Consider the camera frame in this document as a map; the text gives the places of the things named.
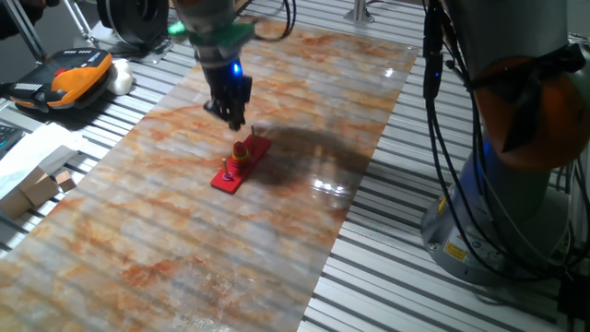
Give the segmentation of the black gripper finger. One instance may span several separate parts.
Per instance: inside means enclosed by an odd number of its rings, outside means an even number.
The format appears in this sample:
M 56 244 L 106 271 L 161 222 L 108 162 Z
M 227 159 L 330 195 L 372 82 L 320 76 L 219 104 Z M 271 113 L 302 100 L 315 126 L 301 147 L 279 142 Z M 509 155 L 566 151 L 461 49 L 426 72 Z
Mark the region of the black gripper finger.
M 242 100 L 235 100 L 232 103 L 232 130 L 240 131 L 242 126 L 245 125 L 245 105 L 246 102 Z
M 225 101 L 211 99 L 204 104 L 204 109 L 218 119 L 223 120 L 230 130 L 239 129 L 239 108 L 234 102 L 226 103 Z

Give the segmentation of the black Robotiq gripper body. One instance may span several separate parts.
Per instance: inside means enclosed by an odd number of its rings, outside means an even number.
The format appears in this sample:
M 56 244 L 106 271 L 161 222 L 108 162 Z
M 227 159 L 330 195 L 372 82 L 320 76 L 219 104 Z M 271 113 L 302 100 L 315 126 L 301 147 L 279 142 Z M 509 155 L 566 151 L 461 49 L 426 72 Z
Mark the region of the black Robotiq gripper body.
M 220 66 L 202 67 L 209 86 L 210 100 L 226 103 L 242 100 L 250 101 L 253 79 L 243 73 L 240 58 L 237 57 Z

